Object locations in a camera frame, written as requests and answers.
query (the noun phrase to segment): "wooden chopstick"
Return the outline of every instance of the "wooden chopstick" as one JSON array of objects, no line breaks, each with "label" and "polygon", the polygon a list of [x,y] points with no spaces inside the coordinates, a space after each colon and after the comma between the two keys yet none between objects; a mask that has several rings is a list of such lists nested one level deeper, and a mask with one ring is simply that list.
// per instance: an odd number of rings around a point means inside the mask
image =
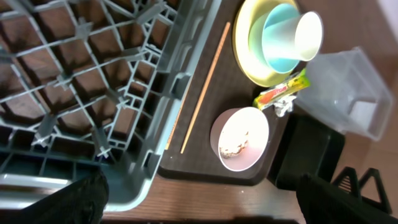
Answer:
[{"label": "wooden chopstick", "polygon": [[177,121],[178,121],[178,118],[180,117],[181,110],[182,110],[182,107],[184,106],[185,98],[186,98],[186,96],[187,96],[187,94],[188,94],[188,91],[189,91],[189,87],[190,87],[190,86],[191,86],[191,82],[189,83],[189,86],[188,86],[188,89],[187,89],[187,93],[186,93],[185,96],[182,98],[181,107],[180,107],[180,109],[179,109],[179,111],[178,111],[177,118],[175,119],[172,132],[170,133],[169,139],[167,140],[166,147],[164,148],[165,150],[168,150],[168,149],[169,149],[170,142],[172,141],[172,138],[173,138],[175,126],[177,125]]},{"label": "wooden chopstick", "polygon": [[229,27],[230,26],[231,26],[230,22],[227,22],[225,24],[223,35],[221,36],[221,39],[218,42],[217,51],[216,51],[216,53],[215,53],[215,55],[213,57],[213,61],[212,61],[211,66],[210,66],[210,70],[207,73],[207,78],[206,78],[205,84],[204,84],[204,86],[203,86],[203,88],[201,90],[197,106],[195,107],[195,110],[193,112],[193,115],[192,115],[192,118],[191,118],[191,122],[189,123],[187,134],[185,135],[185,139],[184,139],[184,142],[183,142],[182,147],[181,147],[181,151],[180,151],[181,154],[184,153],[185,146],[187,146],[189,135],[191,135],[191,131],[192,131],[193,125],[195,124],[195,120],[196,120],[196,118],[198,116],[201,103],[203,102],[203,99],[204,99],[204,97],[206,95],[207,88],[209,86],[211,77],[213,76],[214,69],[216,68],[218,57],[220,56],[221,49],[223,48],[223,45],[224,45],[224,42],[225,42],[225,38],[226,38],[226,35],[227,35],[228,31],[229,31]]}]

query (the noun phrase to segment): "snack wrapper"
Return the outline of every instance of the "snack wrapper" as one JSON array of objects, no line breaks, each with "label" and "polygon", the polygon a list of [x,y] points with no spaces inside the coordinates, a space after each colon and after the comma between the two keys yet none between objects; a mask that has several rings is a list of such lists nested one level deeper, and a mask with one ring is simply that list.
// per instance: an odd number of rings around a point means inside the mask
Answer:
[{"label": "snack wrapper", "polygon": [[305,76],[305,69],[303,69],[301,72],[297,72],[287,77],[287,79],[281,84],[260,93],[260,95],[254,99],[253,106],[260,110],[264,110],[279,99],[291,95],[310,85],[310,80]]}]

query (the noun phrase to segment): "gray plastic dish rack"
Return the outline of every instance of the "gray plastic dish rack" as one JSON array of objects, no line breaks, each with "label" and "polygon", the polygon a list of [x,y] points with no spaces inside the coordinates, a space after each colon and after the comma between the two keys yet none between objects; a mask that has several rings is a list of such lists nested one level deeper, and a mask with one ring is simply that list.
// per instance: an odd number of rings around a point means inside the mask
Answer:
[{"label": "gray plastic dish rack", "polygon": [[[0,13],[1,22],[27,18],[41,41],[39,45],[18,52],[8,50],[5,46],[0,48],[0,65],[9,67],[23,87],[21,91],[0,98],[0,105],[8,105],[10,101],[23,97],[34,102],[41,111],[39,118],[30,123],[9,118],[7,113],[10,108],[1,110],[0,208],[24,208],[45,197],[39,190],[21,190],[24,187],[54,191],[99,167],[108,179],[109,202],[105,209],[108,212],[136,207],[149,191],[177,118],[181,99],[186,94],[221,0],[182,0],[178,9],[163,1],[130,0],[133,10],[111,0],[95,1],[100,5],[107,22],[106,26],[99,29],[95,29],[93,23],[85,21],[84,17],[77,17],[72,10],[74,5],[85,0],[53,0],[45,4],[7,0],[11,10]],[[35,15],[58,8],[68,12],[75,35],[52,41],[42,31]],[[110,10],[129,20],[116,22]],[[156,21],[169,27],[163,49],[149,41]],[[118,28],[129,24],[141,27],[144,41],[138,47],[126,49]],[[92,49],[89,38],[106,31],[114,35],[121,53],[110,60],[101,61]],[[84,43],[93,66],[78,72],[68,72],[70,70],[60,62],[54,48],[75,40]],[[15,61],[40,50],[47,51],[51,63],[56,65],[60,73],[45,84],[34,85],[25,76],[25,67]],[[112,88],[103,68],[117,61],[128,66],[130,75],[127,84]],[[136,78],[139,63],[152,68],[152,75],[147,82]],[[82,100],[76,90],[75,79],[93,70],[98,72],[106,91],[102,95]],[[162,81],[161,87],[154,91],[152,84],[156,77],[162,77]],[[143,94],[129,91],[131,85],[143,86]],[[75,105],[60,111],[49,109],[40,98],[42,91],[49,87],[71,91]],[[156,100],[151,100],[148,110],[146,104],[149,98]],[[115,107],[114,116],[106,124],[97,122],[89,111],[89,107],[103,99],[110,100]],[[129,125],[125,138],[118,138],[113,134],[114,127],[120,114],[128,111],[135,114],[135,120]],[[90,122],[85,134],[70,133],[60,127],[60,119],[77,112],[83,113]],[[123,118],[119,122],[129,123],[130,120]],[[76,156],[71,151],[90,153]]]}]

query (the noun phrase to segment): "brown floor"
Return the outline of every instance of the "brown floor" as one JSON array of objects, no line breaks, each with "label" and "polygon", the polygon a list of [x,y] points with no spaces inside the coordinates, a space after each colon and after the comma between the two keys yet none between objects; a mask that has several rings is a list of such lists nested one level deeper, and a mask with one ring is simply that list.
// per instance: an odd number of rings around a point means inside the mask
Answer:
[{"label": "brown floor", "polygon": [[[317,11],[325,26],[322,52],[339,52],[362,46],[388,87],[398,97],[398,44],[376,0],[297,0],[302,11]],[[354,167],[359,176],[368,168],[380,170],[398,217],[398,108],[379,142],[347,134],[346,146],[335,173]],[[369,185],[363,192],[373,198]],[[219,220],[245,216],[294,219],[305,223],[295,192],[276,189],[268,180],[255,187],[200,184],[156,177],[147,198],[134,210],[107,213],[112,220]]]}]

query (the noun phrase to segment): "brown tray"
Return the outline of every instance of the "brown tray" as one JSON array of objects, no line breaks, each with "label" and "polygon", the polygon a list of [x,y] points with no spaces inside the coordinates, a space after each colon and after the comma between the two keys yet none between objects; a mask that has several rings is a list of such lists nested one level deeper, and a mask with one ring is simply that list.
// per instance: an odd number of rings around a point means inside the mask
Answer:
[{"label": "brown tray", "polygon": [[256,185],[269,171],[287,122],[287,116],[278,118],[274,114],[273,108],[264,111],[270,128],[266,151],[250,169],[242,172],[228,170],[223,167],[210,146],[210,129],[215,119],[228,109],[251,106],[253,99],[264,90],[250,81],[236,63],[232,48],[231,29],[220,53],[185,152],[180,153],[185,133],[224,26],[227,22],[233,24],[240,5],[241,1],[223,1],[220,6],[193,76],[169,150],[164,152],[160,162],[158,174],[162,177],[200,182]]}]

